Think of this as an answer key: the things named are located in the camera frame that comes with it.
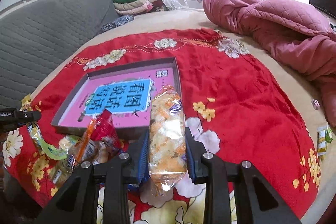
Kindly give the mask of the green yellow snack packet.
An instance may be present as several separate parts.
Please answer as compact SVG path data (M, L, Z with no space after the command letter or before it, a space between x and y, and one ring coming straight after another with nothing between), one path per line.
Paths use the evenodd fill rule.
M58 142L58 146L55 147L43 139L37 122L29 123L27 125L27 131L31 139L33 139L37 145L37 148L42 150L50 159L56 161L66 159L70 149L80 141L79 136L65 135Z

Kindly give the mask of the orange edged peanut bag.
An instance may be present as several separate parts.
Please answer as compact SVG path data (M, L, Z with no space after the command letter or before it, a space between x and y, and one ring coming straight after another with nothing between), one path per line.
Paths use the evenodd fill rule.
M80 141L70 149L67 157L68 167L73 168L84 161L89 161L92 164L108 161L109 153L104 141L92 139L97 127L97 119L92 119Z

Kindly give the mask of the red snack packet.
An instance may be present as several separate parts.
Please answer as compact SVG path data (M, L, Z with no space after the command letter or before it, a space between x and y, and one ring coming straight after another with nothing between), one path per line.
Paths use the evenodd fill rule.
M121 150L120 139L113 124L112 113L109 110L104 109L96 119L96 128L91 135L91 140L103 141L111 154Z

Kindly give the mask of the clear bag rice crackers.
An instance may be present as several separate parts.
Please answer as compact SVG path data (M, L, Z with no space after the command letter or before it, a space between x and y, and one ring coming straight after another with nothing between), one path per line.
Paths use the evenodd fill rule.
M182 99L169 85L151 100L148 167L160 195L166 194L187 172Z

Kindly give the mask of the grey quilted headboard cover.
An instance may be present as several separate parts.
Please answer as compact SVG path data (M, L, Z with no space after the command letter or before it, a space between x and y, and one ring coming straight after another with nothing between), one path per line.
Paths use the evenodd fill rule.
M1 107L21 99L118 14L112 0L40 0L1 19Z

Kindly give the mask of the red floral cloth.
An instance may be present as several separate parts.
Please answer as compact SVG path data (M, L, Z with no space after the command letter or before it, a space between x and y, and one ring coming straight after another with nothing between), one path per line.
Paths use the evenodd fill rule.
M306 124L270 71L240 43L213 30L165 30L129 35L90 46L76 55L32 100L42 111L39 127L57 145L63 137L50 123L88 72L137 61L175 57L186 124L195 140L225 161L247 159L277 190L297 217L314 202L321 169ZM3 144L5 167L39 205L58 191L48 178L56 161L39 152L27 129ZM173 197L130 194L134 223L202 223L205 185L182 180Z

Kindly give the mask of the small green yellow packet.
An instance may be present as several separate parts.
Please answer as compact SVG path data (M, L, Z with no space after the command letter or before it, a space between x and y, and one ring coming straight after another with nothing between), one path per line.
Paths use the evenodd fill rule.
M318 133L318 144L317 144L317 155L321 157L326 154L327 145L333 141L333 132L330 126L327 124L325 126L319 127L317 129Z

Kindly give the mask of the small pink candy wrapper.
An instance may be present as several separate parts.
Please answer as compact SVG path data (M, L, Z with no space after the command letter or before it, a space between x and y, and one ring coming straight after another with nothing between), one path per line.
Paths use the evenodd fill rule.
M320 104L319 104L319 102L318 102L318 100L316 100L316 99L313 99L312 101L311 101L311 104L312 104L312 106L313 106L313 108L315 109L315 110L319 110L320 109Z

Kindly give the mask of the grey box with pink book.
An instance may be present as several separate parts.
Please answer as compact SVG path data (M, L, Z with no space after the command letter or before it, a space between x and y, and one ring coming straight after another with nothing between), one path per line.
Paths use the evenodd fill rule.
M150 103L164 86L181 94L175 57L145 60L86 73L56 112L51 125L81 136L90 120L109 110L118 137L135 140L150 125Z

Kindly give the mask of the blue patterned pillow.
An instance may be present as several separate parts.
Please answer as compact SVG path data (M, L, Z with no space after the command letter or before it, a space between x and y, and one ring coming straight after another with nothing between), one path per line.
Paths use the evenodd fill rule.
M101 28L101 31L102 32L107 32L109 30L112 30L112 29L115 29L115 28L118 28L120 26L123 26L131 21L134 20L134 16L132 15L123 15L123 16L120 16L119 18L107 23L107 24L104 24Z

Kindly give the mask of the pink quilted blanket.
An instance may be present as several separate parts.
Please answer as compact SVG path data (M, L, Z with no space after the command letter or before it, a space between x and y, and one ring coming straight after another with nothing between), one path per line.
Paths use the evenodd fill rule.
M313 6L293 0L203 0L208 19L250 36L279 63L321 92L326 118L335 125L335 32Z

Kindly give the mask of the stack of folded clothes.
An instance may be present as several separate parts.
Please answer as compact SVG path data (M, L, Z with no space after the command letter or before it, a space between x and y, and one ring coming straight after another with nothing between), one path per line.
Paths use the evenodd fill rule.
M167 11L162 0L112 0L118 15L141 15Z

